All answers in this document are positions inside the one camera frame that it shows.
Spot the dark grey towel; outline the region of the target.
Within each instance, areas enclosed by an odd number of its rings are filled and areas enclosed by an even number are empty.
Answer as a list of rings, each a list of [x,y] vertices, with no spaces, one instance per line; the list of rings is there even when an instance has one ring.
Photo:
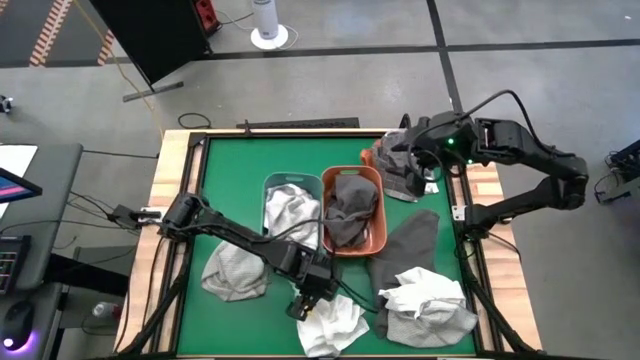
[[[378,310],[373,325],[378,338],[385,338],[388,329],[387,300],[378,292],[398,287],[396,275],[414,267],[435,271],[439,220],[439,215],[431,210],[418,210],[387,236],[380,252],[367,259],[374,305]]]
[[[357,174],[338,174],[324,215],[324,225],[336,248],[359,247],[379,199],[377,186]]]

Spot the black metal table frame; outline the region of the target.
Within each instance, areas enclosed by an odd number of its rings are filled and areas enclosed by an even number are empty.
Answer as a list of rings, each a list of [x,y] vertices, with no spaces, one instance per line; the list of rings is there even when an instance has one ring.
[[[247,160],[250,168],[262,178],[274,172],[289,170],[319,175],[334,165],[351,165],[360,161],[360,152],[383,135],[381,129],[255,129],[245,134],[240,129],[168,130],[165,132],[148,203],[152,207],[168,207],[183,191],[199,191],[218,181],[213,165],[223,161],[220,147],[229,143],[236,147],[232,162]],[[495,305],[524,342],[535,349],[542,347],[526,289],[522,265],[513,250],[515,239],[508,225],[494,228],[494,237],[477,247],[469,259],[474,271],[483,270],[479,280],[491,293]],[[135,336],[156,309],[159,298],[175,279],[188,249],[163,240],[154,226],[145,227],[140,235],[131,272],[131,296],[118,330],[116,350],[133,343]],[[265,296],[269,315],[282,329],[281,347],[255,345],[245,352],[230,348],[225,339],[209,339],[195,332],[202,317],[197,310],[216,300],[206,297],[194,278],[186,278],[185,290],[169,306],[162,323],[143,347],[144,352],[177,351],[179,357],[213,360],[260,357],[280,360],[301,354],[293,320],[286,316],[286,301]],[[438,349],[415,349],[381,340],[372,334],[361,337],[348,347],[341,360],[420,359],[437,357],[469,357],[480,348],[493,347],[494,325],[484,310],[479,312],[479,329],[458,345]]]

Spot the grey desk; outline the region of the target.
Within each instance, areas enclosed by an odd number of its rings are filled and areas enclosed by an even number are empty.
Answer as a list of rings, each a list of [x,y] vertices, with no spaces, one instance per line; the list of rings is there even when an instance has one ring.
[[[8,351],[0,340],[0,360],[41,360],[48,355],[48,337],[62,286],[45,283],[43,279],[82,150],[78,143],[40,145],[24,178],[41,187],[42,194],[9,204],[0,217],[0,231],[4,236],[26,234],[31,237],[14,293],[0,296],[0,330],[4,328],[5,314],[12,305],[24,298],[34,304],[29,341],[17,351]]]

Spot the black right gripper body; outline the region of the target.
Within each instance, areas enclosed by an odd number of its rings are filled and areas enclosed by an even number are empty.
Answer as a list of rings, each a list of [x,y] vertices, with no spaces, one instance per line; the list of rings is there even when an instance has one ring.
[[[404,153],[419,168],[449,169],[454,165],[474,163],[478,130],[469,117],[461,118],[460,114],[444,112],[431,118],[421,117],[415,126],[405,132],[403,141],[414,144],[412,153]]]

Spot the orange towel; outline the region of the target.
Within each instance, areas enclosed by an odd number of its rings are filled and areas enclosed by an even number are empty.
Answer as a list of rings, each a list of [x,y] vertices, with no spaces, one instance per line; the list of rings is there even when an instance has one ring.
[[[360,152],[360,160],[365,166],[383,169],[385,165],[383,155],[382,140],[378,139],[369,148],[365,148]]]

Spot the light grey waffle towel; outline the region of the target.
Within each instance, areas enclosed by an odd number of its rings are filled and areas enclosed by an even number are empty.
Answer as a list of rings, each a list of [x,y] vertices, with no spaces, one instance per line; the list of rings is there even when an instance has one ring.
[[[242,301],[264,295],[268,276],[269,272],[258,256],[221,242],[204,267],[201,287],[222,301]]]
[[[401,304],[388,300],[387,338],[415,348],[455,345],[476,327],[465,299],[435,298]]]

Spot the dark floor mat orange stripes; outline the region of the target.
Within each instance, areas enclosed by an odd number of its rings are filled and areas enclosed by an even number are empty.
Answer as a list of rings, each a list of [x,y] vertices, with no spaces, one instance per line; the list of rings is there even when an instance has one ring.
[[[90,0],[0,0],[0,68],[102,66],[114,43]]]

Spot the white towel red stripes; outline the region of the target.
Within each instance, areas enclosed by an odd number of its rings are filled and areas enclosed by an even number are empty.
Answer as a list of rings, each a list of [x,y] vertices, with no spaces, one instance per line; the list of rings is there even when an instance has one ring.
[[[267,189],[263,226],[269,236],[275,237],[299,224],[281,239],[316,250],[320,210],[320,201],[303,188],[292,183],[274,186]]]

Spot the orange plastic basket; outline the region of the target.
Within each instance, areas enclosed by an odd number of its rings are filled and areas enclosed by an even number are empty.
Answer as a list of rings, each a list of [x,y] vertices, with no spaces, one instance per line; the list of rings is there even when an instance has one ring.
[[[345,165],[327,168],[322,176],[324,185],[323,193],[323,220],[328,201],[334,187],[335,177],[338,174],[357,174],[372,181],[378,188],[379,199],[372,218],[365,230],[366,242],[353,248],[336,248],[331,244],[328,232],[324,225],[324,248],[338,257],[366,257],[380,252],[387,243],[387,223],[384,209],[384,194],[381,175],[372,167],[364,165]]]

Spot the grey plaid towel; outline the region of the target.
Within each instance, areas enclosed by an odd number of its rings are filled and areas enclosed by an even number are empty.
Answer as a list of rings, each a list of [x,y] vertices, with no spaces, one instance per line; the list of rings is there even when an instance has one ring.
[[[404,140],[405,132],[405,129],[388,131],[372,145],[373,165],[381,175],[383,190],[387,196],[416,203],[419,197],[407,187],[406,156],[403,152],[392,151],[395,145]]]

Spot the green table mat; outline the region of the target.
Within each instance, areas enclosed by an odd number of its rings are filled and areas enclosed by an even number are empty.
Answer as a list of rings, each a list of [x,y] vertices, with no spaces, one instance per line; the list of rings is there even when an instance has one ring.
[[[212,208],[256,232],[263,225],[263,188],[273,173],[321,176],[329,167],[357,165],[371,138],[214,139],[209,145],[202,193]],[[419,209],[439,216],[433,257],[435,272],[452,280],[461,278],[456,258],[450,204],[445,186],[417,203],[393,198],[384,201],[387,229],[393,231]],[[204,266],[219,244],[215,237],[194,241],[186,300],[177,351],[181,355],[300,355],[303,348],[296,322],[286,308],[294,290],[273,275],[265,295],[224,302],[201,286]]]

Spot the white tower fan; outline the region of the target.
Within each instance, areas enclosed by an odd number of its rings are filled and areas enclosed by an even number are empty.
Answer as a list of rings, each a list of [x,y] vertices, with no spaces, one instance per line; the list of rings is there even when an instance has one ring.
[[[289,32],[279,22],[275,0],[251,0],[255,27],[251,43],[260,50],[283,50]]]

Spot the white paper sheet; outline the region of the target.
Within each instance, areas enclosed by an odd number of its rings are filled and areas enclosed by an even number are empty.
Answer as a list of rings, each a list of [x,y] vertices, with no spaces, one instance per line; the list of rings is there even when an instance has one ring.
[[[24,178],[37,150],[38,147],[35,145],[0,144],[0,168]],[[0,204],[0,219],[10,203]]]

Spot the plain white towel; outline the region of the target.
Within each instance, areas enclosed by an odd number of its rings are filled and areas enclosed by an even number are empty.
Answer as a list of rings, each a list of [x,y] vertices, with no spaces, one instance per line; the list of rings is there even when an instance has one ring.
[[[432,304],[446,303],[466,306],[461,285],[446,276],[414,267],[395,276],[398,285],[381,289],[378,295],[386,300],[385,308],[395,312],[408,312],[418,318]]]
[[[297,321],[297,333],[307,357],[336,357],[369,331],[365,310],[351,298],[337,295],[321,299],[304,321]]]

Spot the teal plastic basket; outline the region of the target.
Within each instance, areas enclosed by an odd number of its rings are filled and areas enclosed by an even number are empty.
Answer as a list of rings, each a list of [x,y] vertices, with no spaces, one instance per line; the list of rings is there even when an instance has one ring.
[[[321,210],[320,210],[320,219],[318,220],[318,228],[319,228],[319,242],[318,242],[318,247],[319,248],[319,243],[321,241],[322,235],[323,235],[323,227],[321,225],[321,221],[323,220],[323,204],[322,204],[322,195],[323,195],[323,185],[321,180],[314,176],[314,175],[309,175],[309,174],[301,174],[301,173],[273,173],[270,176],[268,176],[266,178],[266,180],[264,181],[264,186],[263,186],[263,210],[262,210],[262,232],[269,236],[267,234],[267,229],[263,226],[263,220],[264,220],[264,210],[265,210],[265,200],[266,200],[266,193],[267,193],[267,189],[274,187],[274,186],[278,186],[278,185],[283,185],[283,184],[288,184],[288,183],[292,183],[295,184],[301,188],[303,188],[304,190],[306,190],[307,192],[309,192],[315,199],[319,200],[321,203]],[[296,224],[290,228],[288,228],[285,232],[275,236],[277,239],[281,239],[281,236],[285,235],[286,233],[288,233],[291,229],[294,229],[296,227],[298,227],[299,224]]]

